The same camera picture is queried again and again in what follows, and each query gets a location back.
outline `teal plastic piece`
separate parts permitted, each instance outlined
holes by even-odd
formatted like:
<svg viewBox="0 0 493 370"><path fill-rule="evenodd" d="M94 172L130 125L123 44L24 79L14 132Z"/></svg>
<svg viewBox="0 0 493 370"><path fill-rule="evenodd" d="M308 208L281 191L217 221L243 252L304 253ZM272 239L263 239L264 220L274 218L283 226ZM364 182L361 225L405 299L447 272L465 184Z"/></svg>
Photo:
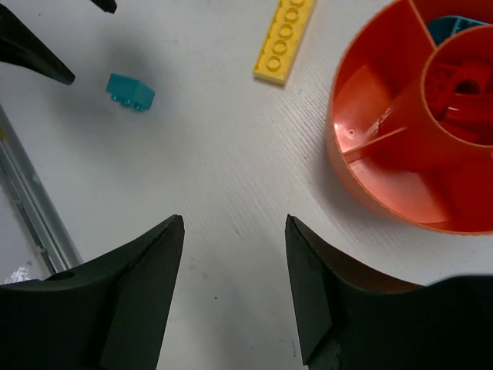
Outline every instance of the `teal plastic piece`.
<svg viewBox="0 0 493 370"><path fill-rule="evenodd" d="M131 77L112 73L109 77L106 92L111 99L123 106L130 106L135 110L148 110L153 104L156 92L145 83Z"/></svg>
<svg viewBox="0 0 493 370"><path fill-rule="evenodd" d="M460 31L478 25L488 25L488 23L458 15L448 15L446 17L436 18L434 21L428 23L428 31L430 31L435 44L440 45L443 41L458 34Z"/></svg>

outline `transparent plastic strip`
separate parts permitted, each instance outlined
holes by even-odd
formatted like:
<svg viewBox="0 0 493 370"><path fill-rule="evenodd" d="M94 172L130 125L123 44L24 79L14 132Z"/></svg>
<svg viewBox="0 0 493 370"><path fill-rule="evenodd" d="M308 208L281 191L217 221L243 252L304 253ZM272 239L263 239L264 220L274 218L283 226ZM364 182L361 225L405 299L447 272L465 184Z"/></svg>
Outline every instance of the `transparent plastic strip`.
<svg viewBox="0 0 493 370"><path fill-rule="evenodd" d="M55 273L77 266L80 256L2 107L0 131L0 176L48 269Z"/></svg>

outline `lego brick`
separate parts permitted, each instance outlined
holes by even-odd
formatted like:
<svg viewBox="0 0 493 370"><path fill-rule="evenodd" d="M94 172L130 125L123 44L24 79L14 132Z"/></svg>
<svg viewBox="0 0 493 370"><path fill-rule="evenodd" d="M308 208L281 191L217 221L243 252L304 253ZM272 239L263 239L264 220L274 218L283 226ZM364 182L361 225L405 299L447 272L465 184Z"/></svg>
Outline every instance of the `lego brick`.
<svg viewBox="0 0 493 370"><path fill-rule="evenodd" d="M135 110L150 109L156 92L146 84L127 76L112 73L109 77L106 92L111 98L123 106L131 106Z"/></svg>
<svg viewBox="0 0 493 370"><path fill-rule="evenodd" d="M316 0L280 0L253 68L259 79L285 85Z"/></svg>

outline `red lego piece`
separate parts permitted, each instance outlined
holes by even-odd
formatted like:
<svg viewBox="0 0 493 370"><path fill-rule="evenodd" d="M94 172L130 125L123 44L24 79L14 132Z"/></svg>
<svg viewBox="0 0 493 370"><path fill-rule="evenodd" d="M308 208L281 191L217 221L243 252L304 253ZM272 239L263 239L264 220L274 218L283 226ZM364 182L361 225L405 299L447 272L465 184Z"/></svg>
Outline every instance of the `red lego piece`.
<svg viewBox="0 0 493 370"><path fill-rule="evenodd" d="M428 108L441 119L455 95L485 93L492 75L489 64L475 59L466 59L460 67L433 62L424 81Z"/></svg>

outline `orange round bin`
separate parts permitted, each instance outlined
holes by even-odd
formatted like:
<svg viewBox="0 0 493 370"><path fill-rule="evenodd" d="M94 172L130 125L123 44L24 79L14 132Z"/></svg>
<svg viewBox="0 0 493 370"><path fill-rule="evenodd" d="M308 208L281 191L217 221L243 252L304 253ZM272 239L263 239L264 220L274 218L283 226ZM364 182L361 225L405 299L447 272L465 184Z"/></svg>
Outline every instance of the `orange round bin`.
<svg viewBox="0 0 493 370"><path fill-rule="evenodd" d="M327 150L357 200L385 217L452 234L493 232L493 25L434 43L427 24L493 24L491 0L399 0L342 58Z"/></svg>

